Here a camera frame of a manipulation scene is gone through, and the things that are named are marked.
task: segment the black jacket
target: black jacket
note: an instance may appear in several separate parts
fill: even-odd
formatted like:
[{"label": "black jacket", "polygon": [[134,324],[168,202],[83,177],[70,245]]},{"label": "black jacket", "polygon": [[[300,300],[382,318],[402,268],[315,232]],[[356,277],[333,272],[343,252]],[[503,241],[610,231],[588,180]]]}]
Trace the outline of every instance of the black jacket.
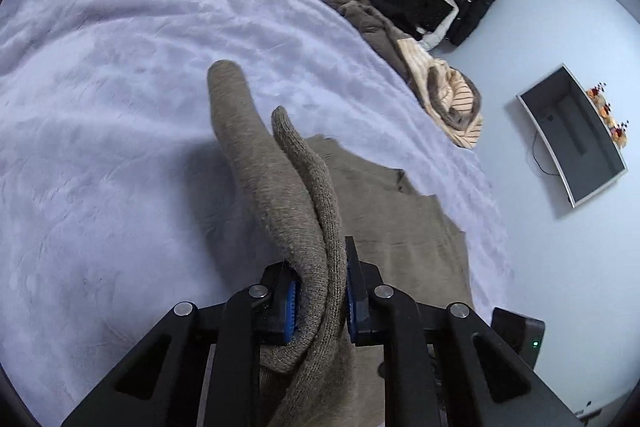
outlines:
[{"label": "black jacket", "polygon": [[[451,12],[444,0],[369,0],[394,24],[413,38],[422,38],[417,27],[433,32]],[[461,44],[476,29],[495,0],[454,0],[460,9],[447,31],[446,38],[454,45]]]}]

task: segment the bed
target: bed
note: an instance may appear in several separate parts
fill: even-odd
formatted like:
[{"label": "bed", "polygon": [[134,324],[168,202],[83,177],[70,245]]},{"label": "bed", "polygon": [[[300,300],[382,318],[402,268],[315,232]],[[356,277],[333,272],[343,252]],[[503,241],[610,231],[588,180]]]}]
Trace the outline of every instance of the bed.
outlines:
[{"label": "bed", "polygon": [[209,121],[206,71],[269,120],[402,168],[466,232],[476,311],[506,304],[506,232],[475,153],[318,0],[3,0],[0,362],[58,427],[176,302],[225,301],[277,259]]}]

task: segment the striped clothing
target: striped clothing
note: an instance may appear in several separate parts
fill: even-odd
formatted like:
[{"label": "striped clothing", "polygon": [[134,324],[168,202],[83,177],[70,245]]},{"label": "striped clothing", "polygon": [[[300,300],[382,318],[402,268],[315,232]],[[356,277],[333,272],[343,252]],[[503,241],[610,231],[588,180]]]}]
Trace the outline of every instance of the striped clothing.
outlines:
[{"label": "striped clothing", "polygon": [[474,105],[474,94],[465,77],[439,58],[433,58],[415,39],[407,38],[398,41],[398,48],[414,77],[420,93],[422,105],[427,114],[459,147],[473,149],[478,143],[482,131],[482,115],[478,112],[469,124],[462,130],[453,128],[443,120],[442,115],[433,107],[427,78],[429,70],[436,68],[438,79],[438,101],[440,106],[449,111],[451,108],[461,114],[470,114]]}]

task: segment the knit fabric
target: knit fabric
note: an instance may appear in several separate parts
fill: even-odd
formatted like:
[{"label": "knit fabric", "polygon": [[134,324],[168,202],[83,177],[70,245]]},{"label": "knit fabric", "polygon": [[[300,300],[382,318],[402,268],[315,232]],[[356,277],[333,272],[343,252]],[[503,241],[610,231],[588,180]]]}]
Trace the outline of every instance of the knit fabric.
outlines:
[{"label": "knit fabric", "polygon": [[[472,305],[465,234],[443,213],[436,196],[417,192],[401,169],[355,156],[335,140],[307,140],[329,167],[344,232],[353,235],[361,261],[380,269],[386,284],[424,304]],[[357,347],[355,420],[333,427],[377,427],[385,418],[385,385],[378,376],[382,346]]]},{"label": "knit fabric", "polygon": [[[295,373],[286,378],[288,387],[273,415],[260,416],[270,427],[308,425],[318,404],[326,402],[324,395],[336,393],[337,381],[339,395],[332,405],[349,396],[351,371],[343,365],[349,365],[351,346],[342,334],[346,254],[336,196],[326,166],[293,128],[284,108],[272,115],[276,140],[268,133],[238,65],[216,62],[207,80],[213,128],[236,180],[301,281],[292,342],[263,346],[260,354],[261,363],[273,372],[263,376],[266,386],[282,387],[275,373]],[[342,362],[337,364],[338,347]],[[263,392],[270,394],[269,389]]]},{"label": "knit fabric", "polygon": [[236,180],[301,279],[294,340],[262,346],[260,425],[376,427],[385,410],[376,373],[383,350],[354,354],[344,328],[344,236],[353,235],[358,256],[385,283],[441,307],[471,304],[465,236],[404,172],[334,140],[305,141],[282,107],[271,115],[272,137],[235,63],[213,64],[208,83],[213,128]]}]

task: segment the wall-mounted tv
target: wall-mounted tv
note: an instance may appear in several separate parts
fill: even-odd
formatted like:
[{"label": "wall-mounted tv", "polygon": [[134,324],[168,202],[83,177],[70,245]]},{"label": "wall-mounted tv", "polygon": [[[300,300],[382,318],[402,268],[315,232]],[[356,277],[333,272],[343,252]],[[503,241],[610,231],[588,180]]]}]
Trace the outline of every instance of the wall-mounted tv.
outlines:
[{"label": "wall-mounted tv", "polygon": [[620,149],[596,107],[562,65],[518,95],[576,206],[626,172]]}]

